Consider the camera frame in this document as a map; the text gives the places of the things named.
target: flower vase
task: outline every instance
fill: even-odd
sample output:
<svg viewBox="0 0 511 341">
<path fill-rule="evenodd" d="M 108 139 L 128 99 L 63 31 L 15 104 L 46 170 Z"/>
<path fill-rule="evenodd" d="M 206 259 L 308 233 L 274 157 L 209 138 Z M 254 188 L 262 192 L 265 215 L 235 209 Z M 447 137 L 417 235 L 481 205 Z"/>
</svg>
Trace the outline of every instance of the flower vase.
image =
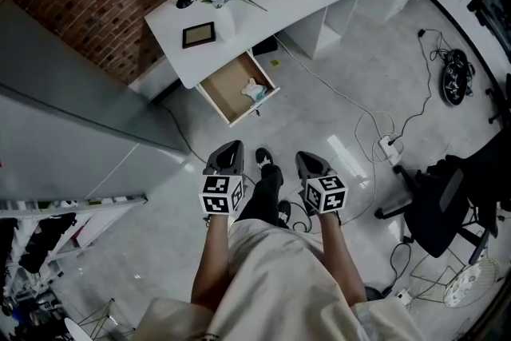
<svg viewBox="0 0 511 341">
<path fill-rule="evenodd" d="M 216 9 L 215 30 L 225 41 L 233 38 L 236 34 L 234 18 L 227 6 Z"/>
</svg>

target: open drawer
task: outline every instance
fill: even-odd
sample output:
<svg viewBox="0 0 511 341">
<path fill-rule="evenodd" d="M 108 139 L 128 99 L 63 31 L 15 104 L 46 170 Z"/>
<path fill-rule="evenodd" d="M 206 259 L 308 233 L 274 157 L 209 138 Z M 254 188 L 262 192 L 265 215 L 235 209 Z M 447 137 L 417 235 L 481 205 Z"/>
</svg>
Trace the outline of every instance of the open drawer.
<svg viewBox="0 0 511 341">
<path fill-rule="evenodd" d="M 266 94 L 257 102 L 241 93 L 250 78 L 254 78 L 257 84 L 267 86 Z M 250 52 L 241 54 L 218 69 L 203 80 L 197 89 L 231 127 L 280 90 Z"/>
</svg>

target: black shoe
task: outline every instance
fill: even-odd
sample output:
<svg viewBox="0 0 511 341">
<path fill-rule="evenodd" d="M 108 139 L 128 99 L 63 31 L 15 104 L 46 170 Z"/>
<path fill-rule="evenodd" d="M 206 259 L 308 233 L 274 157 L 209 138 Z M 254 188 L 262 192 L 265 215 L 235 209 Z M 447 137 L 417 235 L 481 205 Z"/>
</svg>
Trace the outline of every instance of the black shoe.
<svg viewBox="0 0 511 341">
<path fill-rule="evenodd" d="M 273 157 L 267 149 L 258 148 L 255 151 L 255 162 L 257 162 L 259 169 L 262 169 L 265 165 L 273 165 Z"/>
<path fill-rule="evenodd" d="M 289 200 L 281 200 L 279 202 L 279 219 L 287 224 L 289 218 L 291 217 L 291 203 Z"/>
</svg>

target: gray floor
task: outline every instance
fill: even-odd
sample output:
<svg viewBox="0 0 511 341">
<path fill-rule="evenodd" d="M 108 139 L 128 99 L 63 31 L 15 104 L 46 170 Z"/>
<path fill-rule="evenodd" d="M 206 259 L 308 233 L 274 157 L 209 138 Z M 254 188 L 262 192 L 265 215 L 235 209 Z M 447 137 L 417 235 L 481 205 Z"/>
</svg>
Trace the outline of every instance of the gray floor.
<svg viewBox="0 0 511 341">
<path fill-rule="evenodd" d="M 382 133 L 398 133 L 404 120 L 421 110 L 427 95 L 427 72 L 416 35 L 426 27 L 441 30 L 453 47 L 468 49 L 459 33 L 428 0 L 410 1 L 384 26 L 354 15 L 342 47 L 327 60 L 311 61 L 289 40 L 284 41 L 296 57 L 336 89 L 369 110 L 387 111 L 395 120 L 395 129 L 385 113 L 375 114 L 379 128 Z M 423 38 L 427 53 L 434 39 L 431 33 Z M 498 132 L 499 125 L 492 126 L 487 121 L 494 110 L 484 93 L 489 79 L 473 53 L 467 50 L 467 54 L 477 71 L 474 95 L 457 108 L 442 102 L 438 92 L 441 64 L 430 63 L 433 96 L 424 115 L 408 124 L 402 139 L 402 163 L 407 168 L 425 169 L 446 153 L 466 157 Z M 274 59 L 281 62 L 280 66 L 270 64 Z M 258 179 L 258 170 L 253 152 L 258 146 L 268 147 L 283 170 L 282 198 L 298 200 L 299 180 L 294 165 L 297 151 L 311 151 L 328 159 L 351 189 L 347 206 L 340 212 L 341 219 L 346 222 L 371 206 L 343 231 L 364 282 L 383 289 L 394 278 L 389 258 L 404 227 L 400 218 L 378 221 L 373 213 L 377 207 L 406 201 L 402 180 L 388 166 L 378 164 L 373 168 L 364 157 L 354 134 L 363 114 L 360 108 L 330 91 L 282 49 L 258 60 L 282 88 L 263 105 L 260 117 L 252 114 L 230 129 L 198 92 L 184 88 L 164 103 L 176 114 L 190 144 L 203 158 L 227 141 L 242 140 L 245 172 L 254 180 Z M 369 116 L 361 120 L 358 135 L 370 155 L 377 133 Z M 127 320 L 136 325 L 152 297 L 189 299 L 206 233 L 197 197 L 197 176 L 202 166 L 191 158 L 177 176 L 151 192 L 147 206 L 135 208 L 119 220 L 78 263 L 68 260 L 66 274 L 54 287 L 76 319 L 114 297 Z M 307 222 L 300 209 L 294 207 L 292 211 L 291 223 Z M 507 244 L 511 232 L 505 222 L 499 228 L 499 237 L 490 239 L 489 256 L 500 260 L 503 274 L 509 266 Z M 312 231 L 318 229 L 317 220 L 313 220 Z M 425 253 L 416 244 L 412 249 L 410 265 L 394 289 L 406 288 L 414 295 L 426 287 L 412 280 L 410 271 Z M 464 261 L 473 251 L 459 237 L 451 249 Z M 401 249 L 394 263 L 399 270 L 405 262 L 406 249 Z M 436 279 L 446 265 L 460 268 L 446 253 L 437 260 L 426 258 L 417 273 Z M 499 284 L 495 284 L 480 302 L 464 308 L 416 299 L 410 314 L 425 339 L 453 339 L 470 327 L 498 288 Z"/>
</svg>

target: gray refrigerator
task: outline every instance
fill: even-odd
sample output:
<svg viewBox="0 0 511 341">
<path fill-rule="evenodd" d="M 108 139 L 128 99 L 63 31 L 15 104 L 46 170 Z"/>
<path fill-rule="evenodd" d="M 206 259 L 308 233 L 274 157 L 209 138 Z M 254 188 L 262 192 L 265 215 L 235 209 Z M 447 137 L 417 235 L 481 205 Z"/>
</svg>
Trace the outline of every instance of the gray refrigerator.
<svg viewBox="0 0 511 341">
<path fill-rule="evenodd" d="M 0 5 L 0 200 L 150 193 L 187 157 L 168 112 Z"/>
</svg>

